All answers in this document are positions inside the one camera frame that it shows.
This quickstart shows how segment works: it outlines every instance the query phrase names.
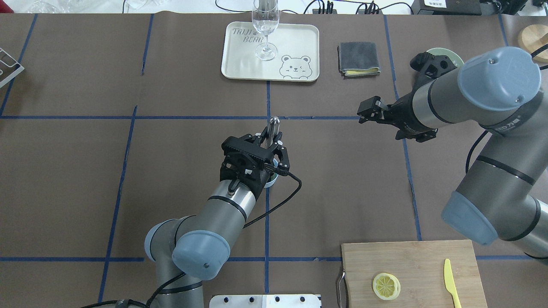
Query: gray cloth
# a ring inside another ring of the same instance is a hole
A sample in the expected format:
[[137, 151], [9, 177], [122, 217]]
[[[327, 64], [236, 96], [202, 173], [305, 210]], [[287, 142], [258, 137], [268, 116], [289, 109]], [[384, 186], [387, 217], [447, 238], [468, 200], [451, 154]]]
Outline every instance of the gray cloth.
[[373, 42], [340, 43], [339, 70], [346, 76], [380, 74], [376, 44]]

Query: blue tape line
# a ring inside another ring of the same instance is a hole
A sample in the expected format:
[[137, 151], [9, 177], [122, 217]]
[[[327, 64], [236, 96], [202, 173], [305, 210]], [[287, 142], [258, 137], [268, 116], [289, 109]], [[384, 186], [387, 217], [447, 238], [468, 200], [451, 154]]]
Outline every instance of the blue tape line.
[[150, 33], [152, 32], [153, 21], [154, 21], [154, 14], [150, 14], [149, 32], [146, 35], [145, 52], [142, 54], [141, 76], [145, 74], [146, 55], [149, 53]]
[[103, 268], [103, 276], [101, 279], [101, 288], [99, 289], [99, 297], [97, 302], [102, 301], [103, 294], [105, 292], [106, 277], [109, 271], [110, 254], [112, 252], [112, 242], [114, 241], [114, 233], [116, 230], [116, 221], [118, 220], [118, 210], [120, 209], [120, 199], [122, 198], [122, 187], [124, 185], [125, 170], [128, 165], [129, 148], [132, 144], [133, 127], [135, 125], [135, 115], [137, 114], [137, 106], [133, 108], [132, 122], [129, 126], [128, 142], [125, 145], [124, 163], [122, 165], [122, 175], [120, 176], [120, 183], [118, 184], [118, 195], [116, 196], [116, 206], [114, 207], [114, 215], [112, 216], [112, 226], [110, 228], [109, 245], [106, 250], [105, 266]]
[[403, 139], [403, 153], [406, 157], [406, 168], [407, 168], [407, 180], [411, 186], [411, 194], [413, 196], [413, 212], [415, 215], [415, 229], [416, 229], [416, 239], [417, 241], [422, 241], [423, 236], [420, 232], [420, 220], [419, 220], [419, 210], [416, 207], [416, 196], [415, 196], [415, 186], [413, 185], [413, 175], [411, 174], [411, 164], [409, 163], [409, 152], [407, 151], [407, 140]]
[[279, 117], [282, 120], [358, 120], [359, 117], [344, 117], [344, 116], [288, 116]]
[[[265, 193], [266, 202], [265, 210], [268, 212], [270, 210], [270, 188], [266, 189]], [[270, 217], [265, 217], [265, 294], [270, 292], [269, 286], [269, 262], [270, 262]]]
[[390, 69], [392, 72], [392, 84], [394, 86], [394, 94], [396, 95], [396, 100], [399, 99], [398, 89], [396, 89], [396, 69], [394, 68], [394, 59], [392, 57], [392, 44], [390, 43], [390, 33], [388, 30], [388, 19], [386, 15], [383, 15], [384, 18], [384, 31], [386, 32], [386, 44], [388, 44], [388, 56], [390, 58]]
[[264, 120], [267, 117], [261, 116], [137, 116], [136, 119], [154, 120]]
[[476, 260], [534, 260], [527, 255], [477, 255]]
[[104, 262], [105, 258], [78, 258], [63, 256], [3, 256], [0, 261], [5, 262]]
[[500, 31], [503, 33], [504, 44], [508, 46], [508, 39], [506, 38], [506, 30], [504, 29], [503, 16], [499, 13]]
[[130, 116], [0, 116], [0, 119], [99, 119], [99, 120], [110, 120], [110, 119], [125, 119], [129, 120], [132, 117]]
[[[19, 55], [19, 60], [17, 60], [17, 62], [19, 63], [21, 63], [21, 61], [23, 60], [23, 55], [25, 54], [25, 51], [27, 50], [27, 45], [31, 39], [32, 30], [34, 30], [34, 25], [36, 24], [37, 18], [38, 18], [38, 14], [35, 14], [34, 18], [32, 19], [31, 27], [28, 30], [27, 39], [25, 40], [25, 44], [23, 44], [23, 49], [21, 50], [21, 54]], [[13, 78], [12, 81], [9, 82], [8, 89], [5, 92], [4, 100], [2, 102], [2, 107], [0, 107], [0, 116], [4, 114], [5, 106], [8, 103], [9, 93], [12, 91], [14, 82], [15, 82], [15, 78]]]
[[[386, 32], [386, 43], [388, 44], [388, 55], [390, 58], [390, 68], [392, 71], [392, 82], [394, 86], [394, 95], [396, 96], [396, 100], [399, 99], [398, 89], [396, 88], [396, 69], [394, 68], [394, 60], [392, 57], [392, 44], [390, 43], [390, 34], [389, 34], [389, 28], [388, 28], [388, 19], [386, 18], [386, 15], [383, 15], [384, 18], [384, 29]], [[416, 207], [416, 197], [415, 197], [415, 186], [413, 185], [413, 175], [411, 173], [411, 163], [409, 162], [409, 152], [407, 151], [407, 140], [402, 140], [403, 144], [403, 153], [406, 157], [406, 168], [407, 168], [407, 180], [409, 181], [409, 185], [411, 186], [411, 194], [413, 196], [413, 212], [415, 216], [415, 229], [416, 229], [416, 238], [418, 241], [423, 240], [423, 236], [420, 232], [420, 221], [419, 221], [419, 211]]]
[[272, 262], [342, 262], [343, 259], [338, 256], [272, 256], [269, 258], [269, 260]]
[[109, 262], [144, 262], [145, 258], [110, 258]]
[[[77, 256], [0, 256], [0, 262], [105, 262], [106, 258]], [[111, 258], [110, 262], [144, 262], [145, 258]]]
[[[130, 120], [132, 116], [0, 116], [0, 119], [97, 119]], [[359, 117], [346, 116], [280, 116], [284, 120], [358, 120]], [[136, 116], [139, 120], [264, 120], [264, 116]]]
[[270, 80], [266, 81], [266, 120], [270, 120]]
[[28, 42], [31, 39], [32, 30], [34, 30], [34, 25], [36, 24], [36, 19], [38, 19], [38, 14], [35, 14], [34, 18], [32, 19], [31, 27], [28, 30], [27, 39], [25, 40], [25, 44], [23, 45], [23, 49], [21, 50], [21, 54], [19, 55], [18, 62], [21, 63], [23, 60], [23, 55], [25, 54], [25, 51], [27, 50]]
[[263, 256], [232, 256], [227, 262], [264, 262]]

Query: white label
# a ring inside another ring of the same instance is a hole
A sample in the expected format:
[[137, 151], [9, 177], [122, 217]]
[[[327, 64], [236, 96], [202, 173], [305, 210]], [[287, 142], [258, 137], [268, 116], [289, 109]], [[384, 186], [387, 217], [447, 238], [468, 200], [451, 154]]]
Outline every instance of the white label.
[[445, 0], [424, 0], [424, 5], [435, 8], [447, 8]]

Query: cutting board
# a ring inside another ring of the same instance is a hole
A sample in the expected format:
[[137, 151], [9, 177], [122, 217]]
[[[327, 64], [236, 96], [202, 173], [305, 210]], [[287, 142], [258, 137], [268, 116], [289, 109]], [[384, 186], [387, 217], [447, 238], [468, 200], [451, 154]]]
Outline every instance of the cutting board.
[[[343, 244], [349, 307], [453, 307], [443, 280], [446, 258], [451, 260], [462, 307], [486, 308], [480, 272], [469, 239]], [[382, 272], [398, 278], [402, 289], [397, 299], [381, 300], [373, 293], [373, 278]]]

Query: wine glass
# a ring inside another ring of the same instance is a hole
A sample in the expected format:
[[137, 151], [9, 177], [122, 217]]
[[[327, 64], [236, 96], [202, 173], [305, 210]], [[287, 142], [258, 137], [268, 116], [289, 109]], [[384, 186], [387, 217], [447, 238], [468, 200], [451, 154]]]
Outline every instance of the wine glass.
[[278, 0], [253, 0], [251, 19], [257, 32], [266, 38], [266, 42], [259, 44], [255, 49], [255, 55], [263, 61], [274, 59], [278, 49], [269, 43], [269, 34], [274, 32], [279, 24]]

